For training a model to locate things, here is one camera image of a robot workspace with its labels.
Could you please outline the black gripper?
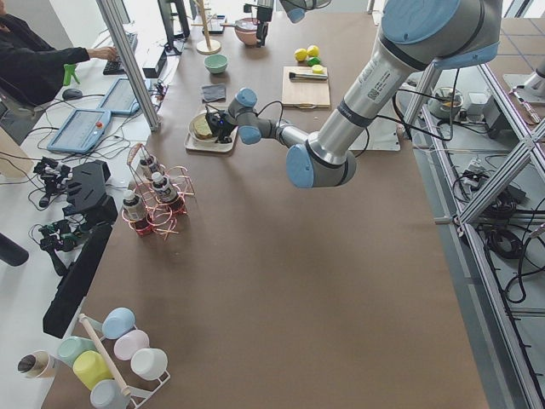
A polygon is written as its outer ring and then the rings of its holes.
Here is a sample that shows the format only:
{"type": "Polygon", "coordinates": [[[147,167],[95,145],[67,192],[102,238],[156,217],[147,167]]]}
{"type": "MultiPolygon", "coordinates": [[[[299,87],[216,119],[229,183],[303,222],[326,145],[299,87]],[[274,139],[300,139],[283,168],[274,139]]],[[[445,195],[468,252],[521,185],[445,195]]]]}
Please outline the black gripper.
{"type": "Polygon", "coordinates": [[[268,34],[268,25],[269,22],[265,20],[257,20],[256,25],[256,45],[257,46],[264,46],[266,44],[267,34],[268,34]]]}
{"type": "Polygon", "coordinates": [[[219,143],[231,143],[231,134],[235,130],[236,125],[232,123],[226,112],[218,112],[215,115],[215,126],[217,141],[219,143]]]}

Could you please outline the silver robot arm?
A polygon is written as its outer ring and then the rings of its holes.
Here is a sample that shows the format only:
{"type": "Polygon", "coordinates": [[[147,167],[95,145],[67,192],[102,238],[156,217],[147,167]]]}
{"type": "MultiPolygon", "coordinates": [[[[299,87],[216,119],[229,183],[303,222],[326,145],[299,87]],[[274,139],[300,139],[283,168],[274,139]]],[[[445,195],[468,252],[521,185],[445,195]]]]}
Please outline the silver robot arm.
{"type": "MultiPolygon", "coordinates": [[[[325,8],[330,4],[330,1],[326,0],[280,0],[279,2],[292,23],[301,21],[307,11],[325,8]]],[[[257,47],[263,47],[266,43],[268,25],[273,18],[273,4],[274,1],[258,0],[256,2],[257,47]]]]}
{"type": "Polygon", "coordinates": [[[496,57],[499,1],[388,1],[369,62],[320,130],[308,134],[284,120],[258,116],[256,94],[242,88],[221,119],[245,144],[286,146],[286,171],[300,188],[347,183],[357,164],[349,148],[413,72],[459,69],[496,57]]]}

